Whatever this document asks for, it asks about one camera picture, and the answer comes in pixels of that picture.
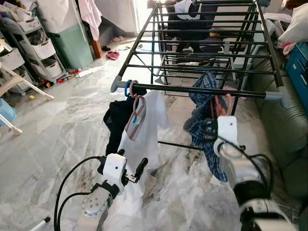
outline white drawer unit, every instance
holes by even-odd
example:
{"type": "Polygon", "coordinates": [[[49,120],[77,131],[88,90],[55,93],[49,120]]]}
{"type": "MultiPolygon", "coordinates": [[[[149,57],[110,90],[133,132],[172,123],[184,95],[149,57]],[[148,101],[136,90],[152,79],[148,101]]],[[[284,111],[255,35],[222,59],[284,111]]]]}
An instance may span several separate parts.
{"type": "Polygon", "coordinates": [[[59,65],[57,60],[55,60],[55,59],[45,59],[45,60],[42,60],[42,63],[44,64],[45,69],[48,72],[47,74],[51,78],[48,77],[48,75],[46,75],[45,71],[43,70],[43,68],[41,68],[38,65],[38,63],[33,61],[31,64],[43,76],[44,79],[46,79],[48,81],[54,81],[55,80],[54,78],[57,77],[59,74],[61,74],[62,70],[61,70],[60,65],[59,65]]]}
{"type": "MultiPolygon", "coordinates": [[[[15,22],[10,18],[2,18],[1,23],[1,28],[12,37],[26,62],[33,67],[36,80],[46,79],[55,83],[57,79],[68,76],[51,39],[47,37],[37,17],[26,22],[15,22]],[[31,37],[33,40],[44,42],[32,45],[31,37]]],[[[24,60],[19,51],[14,49],[11,53],[0,57],[2,63],[11,70],[21,66],[24,60]]]]}
{"type": "Polygon", "coordinates": [[[0,60],[3,65],[11,70],[18,68],[25,63],[17,48],[13,48],[10,53],[1,56],[0,60]]]}
{"type": "Polygon", "coordinates": [[[17,23],[23,29],[24,32],[40,27],[39,19],[36,16],[33,17],[31,20],[17,22],[17,23]]]}
{"type": "MultiPolygon", "coordinates": [[[[26,44],[24,40],[19,41],[19,44],[27,54],[34,55],[33,50],[26,44]]],[[[56,53],[50,38],[46,42],[43,42],[39,45],[31,46],[40,59],[46,59],[56,53]]]]}

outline wall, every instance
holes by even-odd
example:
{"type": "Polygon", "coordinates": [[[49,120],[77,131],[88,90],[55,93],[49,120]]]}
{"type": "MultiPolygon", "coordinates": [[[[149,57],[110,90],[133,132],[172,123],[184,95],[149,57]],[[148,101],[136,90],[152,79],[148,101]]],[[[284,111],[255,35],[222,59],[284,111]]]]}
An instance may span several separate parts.
{"type": "Polygon", "coordinates": [[[95,0],[104,18],[129,34],[137,34],[134,0],[95,0]]]}

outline chair leg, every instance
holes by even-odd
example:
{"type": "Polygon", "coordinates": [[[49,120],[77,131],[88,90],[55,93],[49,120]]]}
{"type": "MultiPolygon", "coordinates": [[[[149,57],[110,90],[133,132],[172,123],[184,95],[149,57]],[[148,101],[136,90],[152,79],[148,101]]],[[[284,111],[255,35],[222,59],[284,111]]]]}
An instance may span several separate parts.
{"type": "Polygon", "coordinates": [[[9,74],[11,74],[13,76],[13,78],[18,78],[20,80],[22,80],[25,84],[27,84],[30,88],[32,88],[33,90],[37,91],[38,93],[40,93],[41,95],[46,96],[46,98],[48,100],[53,100],[54,97],[52,95],[46,94],[45,92],[43,92],[42,90],[38,89],[36,86],[34,86],[33,84],[29,83],[27,80],[23,79],[20,75],[17,75],[14,71],[10,70],[9,68],[7,68],[5,65],[2,65],[1,67],[3,70],[5,70],[6,72],[8,72],[9,74]]]}
{"type": "Polygon", "coordinates": [[[46,98],[48,100],[53,100],[54,97],[52,95],[49,95],[45,92],[43,92],[42,90],[40,90],[39,88],[37,88],[36,86],[34,86],[33,84],[29,83],[27,80],[24,79],[24,83],[27,84],[30,88],[32,88],[33,90],[37,91],[38,93],[40,93],[41,95],[46,96],[46,98]]]}
{"type": "Polygon", "coordinates": [[[5,123],[10,129],[13,130],[15,136],[19,136],[23,133],[19,128],[15,127],[13,124],[11,124],[6,118],[3,117],[3,115],[0,114],[0,120],[5,123]]]}

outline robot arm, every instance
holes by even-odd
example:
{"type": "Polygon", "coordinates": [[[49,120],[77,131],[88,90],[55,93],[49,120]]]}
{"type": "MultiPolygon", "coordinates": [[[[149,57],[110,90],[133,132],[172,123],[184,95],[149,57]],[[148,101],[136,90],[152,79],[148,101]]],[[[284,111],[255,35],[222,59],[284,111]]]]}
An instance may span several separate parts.
{"type": "Polygon", "coordinates": [[[108,208],[117,195],[121,195],[128,181],[137,183],[148,159],[144,158],[136,169],[135,175],[126,174],[127,159],[120,154],[109,154],[101,158],[98,172],[103,174],[104,182],[96,184],[92,193],[82,202],[82,212],[74,231],[102,231],[108,215],[108,208]]]}
{"type": "Polygon", "coordinates": [[[237,145],[236,118],[220,116],[214,151],[240,207],[242,231],[296,231],[288,217],[271,200],[254,164],[237,145]]]}
{"type": "MultiPolygon", "coordinates": [[[[260,172],[237,144],[237,124],[234,116],[220,116],[214,136],[214,151],[219,156],[219,166],[226,173],[241,212],[242,231],[296,231],[295,226],[270,199],[260,172]]],[[[108,208],[121,194],[128,181],[136,183],[148,160],[144,158],[135,175],[126,174],[124,151],[101,158],[98,172],[103,174],[103,184],[96,184],[92,193],[82,202],[82,213],[74,231],[102,231],[108,208]]]]}

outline pink slipper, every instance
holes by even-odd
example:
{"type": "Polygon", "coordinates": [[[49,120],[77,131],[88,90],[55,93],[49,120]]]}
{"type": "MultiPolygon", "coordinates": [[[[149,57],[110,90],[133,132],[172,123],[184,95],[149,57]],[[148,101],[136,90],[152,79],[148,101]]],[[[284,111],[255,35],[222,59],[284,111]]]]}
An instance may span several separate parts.
{"type": "Polygon", "coordinates": [[[110,52],[107,53],[107,57],[109,59],[112,59],[112,60],[117,60],[119,55],[120,55],[120,53],[116,52],[116,51],[110,51],[110,52]]]}

